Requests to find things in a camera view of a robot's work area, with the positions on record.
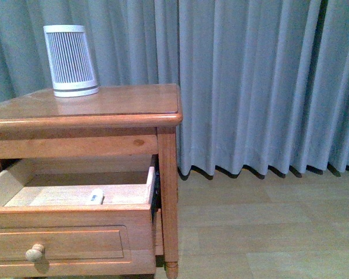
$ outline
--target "wooden drawer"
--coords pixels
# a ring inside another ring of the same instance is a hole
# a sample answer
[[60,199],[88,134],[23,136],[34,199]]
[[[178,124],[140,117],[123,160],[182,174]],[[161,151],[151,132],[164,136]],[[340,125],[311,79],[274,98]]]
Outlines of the wooden drawer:
[[[0,277],[155,273],[154,184],[147,155],[16,163],[0,173]],[[85,205],[94,188],[103,204]]]

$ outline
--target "air purifier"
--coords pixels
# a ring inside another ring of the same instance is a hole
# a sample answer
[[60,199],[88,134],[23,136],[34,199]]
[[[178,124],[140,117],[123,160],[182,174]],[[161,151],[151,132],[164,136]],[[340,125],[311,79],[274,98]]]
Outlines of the air purifier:
[[98,92],[86,29],[80,25],[44,26],[54,95],[76,97]]

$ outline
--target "floor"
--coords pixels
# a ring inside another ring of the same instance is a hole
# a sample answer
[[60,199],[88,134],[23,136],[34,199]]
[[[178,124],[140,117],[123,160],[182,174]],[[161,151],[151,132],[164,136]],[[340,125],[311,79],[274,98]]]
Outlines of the floor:
[[192,171],[179,180],[179,241],[179,279],[349,279],[349,171]]

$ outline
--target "bedside table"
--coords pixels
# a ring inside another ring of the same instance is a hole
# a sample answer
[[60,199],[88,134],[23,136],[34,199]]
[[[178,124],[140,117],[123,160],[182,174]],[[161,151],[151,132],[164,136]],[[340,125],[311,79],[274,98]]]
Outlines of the bedside table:
[[[0,173],[0,277],[150,274],[164,255],[167,277],[176,278],[182,117],[175,84],[76,98],[41,90],[0,103],[0,159],[22,159]],[[103,205],[72,199],[95,184],[107,189]],[[149,198],[113,201],[107,184],[124,184],[122,197],[140,184]]]

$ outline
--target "table leg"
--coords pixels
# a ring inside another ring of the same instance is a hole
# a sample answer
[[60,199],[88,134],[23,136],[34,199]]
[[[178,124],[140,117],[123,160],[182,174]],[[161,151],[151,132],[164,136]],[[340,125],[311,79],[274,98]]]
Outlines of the table leg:
[[161,175],[163,247],[168,279],[178,275],[176,128],[158,127],[158,156]]

